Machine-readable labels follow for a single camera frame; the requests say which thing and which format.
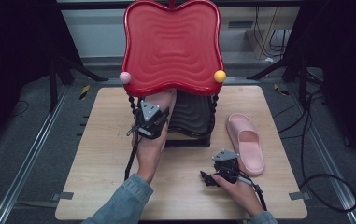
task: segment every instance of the pink slipper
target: pink slipper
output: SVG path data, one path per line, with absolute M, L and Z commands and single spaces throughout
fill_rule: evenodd
M 248 175 L 259 175 L 264 171 L 263 153 L 259 135 L 250 119 L 243 114 L 232 114 L 226 121 L 227 133 L 234 145 L 235 152 L 247 168 Z

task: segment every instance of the aluminum rail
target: aluminum rail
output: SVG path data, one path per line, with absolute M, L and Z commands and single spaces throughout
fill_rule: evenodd
M 15 179 L 9 187 L 2 202 L 0 202 L 0 224 L 6 222 L 9 213 L 17 201 L 23 185 L 25 184 L 25 181 L 36 162 L 37 156 L 40 153 L 41 148 L 43 147 L 44 142 L 50 133 L 50 129 L 52 128 L 52 125 L 61 110 L 61 107 L 64 103 L 64 98 L 69 89 L 69 86 L 62 86 L 61 92 L 59 94 L 59 103 L 55 106 L 55 109 L 49 112 L 47 115 L 47 118 L 45 119 L 43 126 L 41 127 L 36 140 L 32 144 L 25 160 L 23 161 L 19 172 L 15 176 Z
M 289 92 L 293 93 L 293 99 L 294 101 L 300 105 L 298 101 L 298 96 L 297 92 L 291 87 L 291 85 L 288 85 Z M 298 106 L 299 110 L 301 113 L 303 113 L 303 108 L 301 106 Z M 315 127 L 314 124 L 311 125 L 309 128 L 309 137 L 314 144 L 315 149 L 318 152 L 318 155 L 320 156 L 320 160 L 323 164 L 323 168 L 325 169 L 326 173 L 329 175 L 335 175 L 338 176 L 342 179 L 344 177 L 342 176 L 340 170 L 338 169 L 337 165 L 335 164 L 332 156 L 329 154 L 329 151 L 327 147 L 324 145 L 322 138 L 320 137 L 320 133 L 318 132 L 317 128 Z M 355 198 L 353 197 L 351 191 L 349 188 L 344 185 L 342 182 L 333 179 L 331 180 L 334 188 L 335 188 L 335 193 L 337 194 L 338 198 L 340 199 L 340 202 L 342 203 L 343 207 L 345 209 L 351 208 L 355 204 Z M 353 210 L 352 212 L 348 212 L 347 216 L 349 217 L 349 221 L 352 224 L 356 224 L 356 209 Z

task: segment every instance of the sleeve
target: sleeve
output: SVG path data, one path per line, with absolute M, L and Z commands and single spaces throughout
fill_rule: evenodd
M 262 212 L 250 219 L 251 224 L 278 224 L 270 212 Z
M 83 224 L 137 223 L 153 189 L 140 177 L 131 175 L 92 217 Z

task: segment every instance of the yellow ball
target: yellow ball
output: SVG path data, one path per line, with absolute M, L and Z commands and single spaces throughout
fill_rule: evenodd
M 224 71 L 218 70 L 213 77 L 217 82 L 222 83 L 227 76 Z

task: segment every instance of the pink ball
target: pink ball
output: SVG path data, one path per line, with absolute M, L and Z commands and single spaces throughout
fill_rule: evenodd
M 120 81 L 122 82 L 122 84 L 129 83 L 131 81 L 131 74 L 129 74 L 127 72 L 121 72 Z

